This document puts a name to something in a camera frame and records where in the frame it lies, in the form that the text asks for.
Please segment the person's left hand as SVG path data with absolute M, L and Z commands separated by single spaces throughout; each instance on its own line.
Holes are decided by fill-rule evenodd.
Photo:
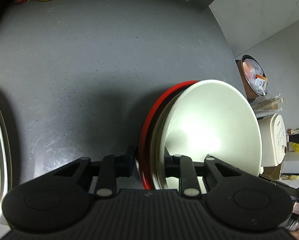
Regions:
M 297 240 L 299 240 L 299 220 L 293 221 L 287 225 L 285 229 Z

